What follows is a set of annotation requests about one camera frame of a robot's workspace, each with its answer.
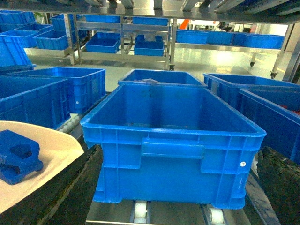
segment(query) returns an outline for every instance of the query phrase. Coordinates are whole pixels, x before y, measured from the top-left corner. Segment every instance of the white caster wheel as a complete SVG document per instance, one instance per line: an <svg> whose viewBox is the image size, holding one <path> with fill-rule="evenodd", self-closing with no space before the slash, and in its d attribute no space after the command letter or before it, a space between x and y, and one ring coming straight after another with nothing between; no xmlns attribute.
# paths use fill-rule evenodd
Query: white caster wheel
<svg viewBox="0 0 300 225"><path fill-rule="evenodd" d="M136 201L135 202L135 219L134 223L145 224L147 214L147 202L146 201Z"/></svg>
<svg viewBox="0 0 300 225"><path fill-rule="evenodd" d="M223 211L221 209L210 208L209 213L213 225L221 225L224 223Z"/></svg>

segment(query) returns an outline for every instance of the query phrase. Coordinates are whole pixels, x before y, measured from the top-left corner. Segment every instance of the metal rail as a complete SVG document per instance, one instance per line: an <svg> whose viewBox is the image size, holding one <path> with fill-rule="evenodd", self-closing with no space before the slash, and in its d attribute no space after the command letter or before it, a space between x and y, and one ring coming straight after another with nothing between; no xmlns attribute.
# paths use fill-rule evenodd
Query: metal rail
<svg viewBox="0 0 300 225"><path fill-rule="evenodd" d="M211 21L253 22L253 23L295 23L300 21L300 13L294 10L292 0L205 0L200 7L195 7L199 0L0 0L0 8L24 11L54 12L69 14L121 15L121 16L155 16L178 19L195 19ZM290 3L286 8L284 2Z"/></svg>

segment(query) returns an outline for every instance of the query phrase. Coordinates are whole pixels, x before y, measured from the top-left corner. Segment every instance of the metal shelf frame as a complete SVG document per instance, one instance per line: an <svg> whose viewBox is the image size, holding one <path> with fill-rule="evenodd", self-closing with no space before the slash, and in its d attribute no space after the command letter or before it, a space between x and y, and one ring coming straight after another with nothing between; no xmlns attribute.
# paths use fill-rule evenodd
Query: metal shelf frame
<svg viewBox="0 0 300 225"><path fill-rule="evenodd" d="M94 30L100 32L112 32L121 34L121 49L120 54L111 53L100 53L100 52L86 52L85 46L81 47L79 63L83 60L106 60L106 61L120 61L120 62L162 62L164 64L164 69L169 69L169 58L170 58L170 41L169 37L171 35L170 20L167 26L156 26L156 25L141 25L132 24L130 20L124 20L121 17L120 23L108 23L108 22L87 22L87 21L77 21L77 30ZM155 35L161 35L165 42L165 52L162 57L159 56L146 56L146 55L130 55L129 52L134 46L132 36L138 34L152 33ZM125 35L130 35L130 43L125 48Z"/></svg>
<svg viewBox="0 0 300 225"><path fill-rule="evenodd" d="M296 23L300 7L293 0L0 0L0 8L69 14L154 16L177 19Z"/></svg>
<svg viewBox="0 0 300 225"><path fill-rule="evenodd" d="M257 53L266 53L266 54L276 54L277 58L274 63L273 69L270 71L271 78L274 79L278 74L278 66L283 59L284 50L287 45L288 37L292 32L292 24L288 26L288 29L285 33L285 40L281 49L264 49L264 48L248 48L241 46L229 46L229 45L198 45L198 44L185 44L185 43L176 43L176 33L177 33L177 19L173 20L172 24L172 43L171 43L171 53L170 53L170 69L174 70L174 55L175 48L187 48L187 49L200 49L200 50L216 50L216 51L229 51L229 52L241 52L241 53L252 53L252 59L250 62L250 66L253 67L255 64L255 58ZM257 33L261 34L264 28L264 24L260 24L257 26Z"/></svg>

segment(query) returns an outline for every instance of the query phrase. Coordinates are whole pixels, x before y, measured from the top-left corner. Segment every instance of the metal rack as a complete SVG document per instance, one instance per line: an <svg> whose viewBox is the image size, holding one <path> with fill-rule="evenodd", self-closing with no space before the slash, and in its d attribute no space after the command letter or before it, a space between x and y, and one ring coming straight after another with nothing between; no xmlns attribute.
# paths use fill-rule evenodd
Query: metal rack
<svg viewBox="0 0 300 225"><path fill-rule="evenodd" d="M169 67L169 52L170 52L170 20L167 26L158 25L141 25L132 24L131 20L124 20L121 17L121 23L107 23L107 22L87 22L78 21L77 30L95 30L104 32L113 32L121 34L121 50L120 53L99 53L99 52L87 52L85 46L80 49L80 59L82 60L106 60L106 61L120 61L120 62L162 62L164 69ZM131 55L129 54L132 46L134 46L133 37L138 34L155 33L164 37L165 40L165 52L164 56L146 56L146 55Z"/></svg>
<svg viewBox="0 0 300 225"><path fill-rule="evenodd" d="M261 34L264 28L264 24L260 25L258 29L258 33ZM250 66L253 67L255 64L255 58L257 53L266 53L266 54L276 54L277 58L274 63L274 67L272 69L271 78L274 79L278 74L277 68L283 58L284 49L287 44L287 40L291 34L292 25L289 25L286 33L285 33L285 40L282 45L281 49L264 49L264 48L248 48L248 47L241 47L241 46L229 46L229 45L198 45L198 44L185 44L185 43L176 43L173 40L176 40L176 33L177 33L177 19L173 20L172 24L172 44L171 44L171 53L170 53L170 70L174 70L174 55L175 55L175 48L187 48L187 49L200 49L200 50L216 50L216 51L228 51L228 52L241 52L241 53L252 53L252 59L250 62Z"/></svg>

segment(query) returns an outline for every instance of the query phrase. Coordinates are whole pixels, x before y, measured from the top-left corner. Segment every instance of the blue bin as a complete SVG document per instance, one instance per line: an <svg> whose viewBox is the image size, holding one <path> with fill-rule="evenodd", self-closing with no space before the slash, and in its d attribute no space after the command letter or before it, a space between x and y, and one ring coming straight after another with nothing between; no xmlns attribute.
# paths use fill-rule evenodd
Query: blue bin
<svg viewBox="0 0 300 225"><path fill-rule="evenodd" d="M247 33L235 33L232 41L233 46L244 46Z"/></svg>
<svg viewBox="0 0 300 225"><path fill-rule="evenodd" d="M156 41L139 41L135 44L135 55L163 56L165 44Z"/></svg>
<svg viewBox="0 0 300 225"><path fill-rule="evenodd" d="M75 30L73 15L70 14L69 18L70 18L71 29ZM81 19L83 19L83 15L76 15L76 18L77 18L77 20L81 20ZM66 31L65 20L64 20L64 15L63 14L53 16L53 17L50 18L50 20L51 20L53 28L55 30Z"/></svg>
<svg viewBox="0 0 300 225"><path fill-rule="evenodd" d="M120 85L82 120L103 164L94 201L122 199L245 205L245 184L264 136L206 88Z"/></svg>
<svg viewBox="0 0 300 225"><path fill-rule="evenodd" d="M132 23L143 24L143 25L157 25L166 26L168 25L169 19L165 18L155 18L155 17L133 17Z"/></svg>
<svg viewBox="0 0 300 225"><path fill-rule="evenodd" d="M26 175L40 171L39 144L10 130L0 132L0 179L8 184L21 182Z"/></svg>
<svg viewBox="0 0 300 225"><path fill-rule="evenodd" d="M35 22L32 12L0 10L0 23L28 24Z"/></svg>
<svg viewBox="0 0 300 225"><path fill-rule="evenodd" d="M188 44L206 44L208 32L199 30L177 30L176 42Z"/></svg>
<svg viewBox="0 0 300 225"><path fill-rule="evenodd" d="M32 64L24 48L14 41L4 41L0 38L0 66L14 67Z"/></svg>
<svg viewBox="0 0 300 225"><path fill-rule="evenodd" d="M280 49L284 41L284 36L247 34L245 35L244 46L251 48Z"/></svg>
<svg viewBox="0 0 300 225"><path fill-rule="evenodd" d="M39 34L45 33L47 31L53 30L53 25L49 24L29 24L23 27L18 28L17 30L34 30Z"/></svg>
<svg viewBox="0 0 300 225"><path fill-rule="evenodd" d="M71 113L84 113L106 95L104 69L53 67L13 73L13 75L68 79L68 101Z"/></svg>
<svg viewBox="0 0 300 225"><path fill-rule="evenodd" d="M14 30L24 26L23 24L0 24L0 31L5 32L9 30Z"/></svg>
<svg viewBox="0 0 300 225"><path fill-rule="evenodd" d="M174 72L174 71L158 71L158 70L146 70L146 69L133 69L124 78L118 81L119 85L126 83L144 83L147 82L147 79L152 79L158 85L184 85L184 86L196 86L204 87L207 86L198 80L196 77L193 77L190 73L187 72Z"/></svg>
<svg viewBox="0 0 300 225"><path fill-rule="evenodd" d="M33 48L37 46L36 41L33 39L38 32L32 30L9 30L0 33L0 38L5 42L15 42L23 48Z"/></svg>
<svg viewBox="0 0 300 225"><path fill-rule="evenodd" d="M65 50L68 48L68 39L65 31L50 30L46 33L35 36L40 49Z"/></svg>
<svg viewBox="0 0 300 225"><path fill-rule="evenodd" d="M0 120L56 129L69 119L68 81L0 76Z"/></svg>
<svg viewBox="0 0 300 225"><path fill-rule="evenodd" d="M120 23L120 17L114 15L85 15L88 22Z"/></svg>
<svg viewBox="0 0 300 225"><path fill-rule="evenodd" d="M269 146L300 165L300 90L241 89L240 112L267 132Z"/></svg>
<svg viewBox="0 0 300 225"><path fill-rule="evenodd" d="M233 39L233 33L210 31L208 32L207 43L211 45L230 45Z"/></svg>
<svg viewBox="0 0 300 225"><path fill-rule="evenodd" d="M85 45L87 52L94 53L117 53L120 43L113 39L92 38Z"/></svg>
<svg viewBox="0 0 300 225"><path fill-rule="evenodd" d="M203 76L204 83L208 86L208 89L236 109L240 104L239 89L241 88L250 89L272 86L274 88L295 87L300 89L300 85L294 83L276 81L258 76L225 74L203 74Z"/></svg>

